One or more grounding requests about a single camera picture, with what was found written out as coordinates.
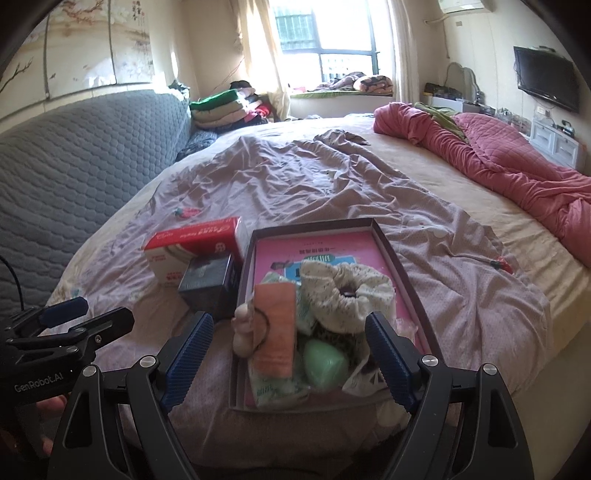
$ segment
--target curtain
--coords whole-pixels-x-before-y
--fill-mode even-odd
[[[277,114],[285,120],[290,96],[281,73],[283,53],[269,0],[230,1],[238,21],[248,81],[258,92],[269,95]]]
[[[416,0],[387,0],[394,39],[394,85],[396,100],[415,103],[420,100],[418,54],[408,5]]]

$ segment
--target red and white box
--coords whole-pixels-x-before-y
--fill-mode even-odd
[[[242,265],[248,241],[241,218],[229,217],[158,232],[145,245],[144,254],[160,284],[178,287],[193,257],[227,251]]]

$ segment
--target green clothing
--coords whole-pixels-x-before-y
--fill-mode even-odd
[[[457,112],[454,109],[443,106],[428,106],[421,102],[415,103],[414,107],[428,113],[441,127],[445,128],[445,130],[450,131],[454,135],[460,137],[464,142],[469,143],[462,129],[457,126],[452,118],[454,115],[457,115]]]
[[[208,110],[213,110],[214,108],[225,105],[227,103],[234,102],[239,98],[241,97],[238,95],[238,90],[226,90],[222,93],[218,93],[217,95],[212,95],[211,97],[199,100],[198,102],[191,102],[189,104],[189,108],[191,110],[205,112]]]

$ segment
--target pink blanket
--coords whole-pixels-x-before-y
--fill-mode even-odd
[[[421,145],[512,200],[591,267],[591,177],[550,163],[517,130],[496,118],[461,113],[455,120],[469,145],[429,114],[403,103],[378,108],[374,131]]]

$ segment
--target wall-mounted tv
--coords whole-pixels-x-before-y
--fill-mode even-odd
[[[573,63],[548,50],[514,47],[520,90],[579,113],[579,84]]]

